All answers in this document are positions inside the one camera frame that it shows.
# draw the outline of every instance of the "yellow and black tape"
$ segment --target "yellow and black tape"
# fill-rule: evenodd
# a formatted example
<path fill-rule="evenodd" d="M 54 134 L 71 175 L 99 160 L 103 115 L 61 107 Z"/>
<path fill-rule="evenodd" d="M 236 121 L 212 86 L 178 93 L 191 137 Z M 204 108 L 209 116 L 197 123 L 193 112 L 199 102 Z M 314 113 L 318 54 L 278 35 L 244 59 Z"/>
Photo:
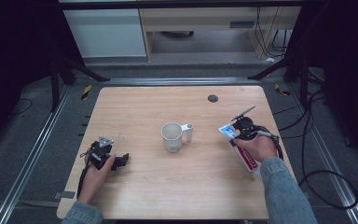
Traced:
<path fill-rule="evenodd" d="M 83 91 L 83 94 L 81 95 L 81 99 L 82 100 L 86 100 L 87 99 L 87 96 L 89 95 L 89 92 L 91 90 L 91 85 L 88 85 L 84 91 Z"/>
<path fill-rule="evenodd" d="M 277 91 L 278 93 L 282 94 L 282 95 L 290 95 L 290 91 L 281 91 L 279 89 L 279 85 L 275 83 L 275 91 Z"/>

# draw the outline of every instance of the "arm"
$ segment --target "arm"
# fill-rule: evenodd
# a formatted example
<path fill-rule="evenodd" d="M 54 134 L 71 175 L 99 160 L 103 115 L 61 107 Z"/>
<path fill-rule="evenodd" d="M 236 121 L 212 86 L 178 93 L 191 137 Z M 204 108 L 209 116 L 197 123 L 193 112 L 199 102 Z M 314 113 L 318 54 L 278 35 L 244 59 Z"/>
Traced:
<path fill-rule="evenodd" d="M 66 217 L 62 220 L 62 224 L 102 223 L 103 214 L 90 204 L 105 182 L 114 161 L 115 156 L 111 156 L 101 170 L 98 170 L 94 165 L 89 167 L 83 180 L 80 195 L 71 210 L 66 214 Z"/>
<path fill-rule="evenodd" d="M 272 223 L 317 223 L 310 203 L 284 162 L 277 157 L 276 148 L 269 138 L 258 135 L 251 141 L 236 139 L 235 144 L 261 161 L 266 205 Z"/>

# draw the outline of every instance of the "wooden table top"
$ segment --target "wooden table top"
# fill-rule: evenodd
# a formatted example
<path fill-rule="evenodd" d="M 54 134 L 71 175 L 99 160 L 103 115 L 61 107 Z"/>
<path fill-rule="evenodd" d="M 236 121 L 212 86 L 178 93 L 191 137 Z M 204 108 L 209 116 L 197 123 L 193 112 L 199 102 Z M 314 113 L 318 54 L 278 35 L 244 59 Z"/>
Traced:
<path fill-rule="evenodd" d="M 216 103 L 208 96 L 218 97 Z M 246 114 L 279 135 L 265 93 L 258 86 L 113 87 L 100 92 L 76 156 L 66 191 L 77 191 L 84 168 L 79 155 L 98 141 L 114 140 L 112 152 L 130 153 L 127 166 L 108 176 L 94 205 L 106 219 L 268 219 L 261 176 L 249 173 L 218 128 Z M 166 122 L 192 123 L 191 143 L 164 149 Z M 284 145 L 286 165 L 292 172 Z M 61 199 L 57 216 L 76 201 Z"/>

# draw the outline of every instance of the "sleeve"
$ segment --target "sleeve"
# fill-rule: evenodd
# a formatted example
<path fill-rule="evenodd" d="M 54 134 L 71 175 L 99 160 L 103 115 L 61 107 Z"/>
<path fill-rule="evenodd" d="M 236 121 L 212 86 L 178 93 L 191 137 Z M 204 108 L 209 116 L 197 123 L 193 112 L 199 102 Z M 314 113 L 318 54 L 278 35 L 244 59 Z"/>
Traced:
<path fill-rule="evenodd" d="M 103 214 L 95 207 L 76 201 L 62 224 L 100 224 Z"/>
<path fill-rule="evenodd" d="M 265 159 L 261 176 L 271 223 L 317 223 L 308 199 L 281 159 Z"/>

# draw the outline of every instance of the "white mug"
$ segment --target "white mug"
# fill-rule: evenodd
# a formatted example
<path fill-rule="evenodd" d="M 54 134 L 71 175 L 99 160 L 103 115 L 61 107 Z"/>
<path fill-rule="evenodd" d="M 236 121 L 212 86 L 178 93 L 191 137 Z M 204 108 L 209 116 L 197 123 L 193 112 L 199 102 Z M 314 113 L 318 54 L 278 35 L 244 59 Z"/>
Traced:
<path fill-rule="evenodd" d="M 182 147 L 183 131 L 187 132 L 187 142 L 191 142 L 193 125 L 191 123 L 180 125 L 169 122 L 161 128 L 162 141 L 169 152 L 177 152 Z"/>

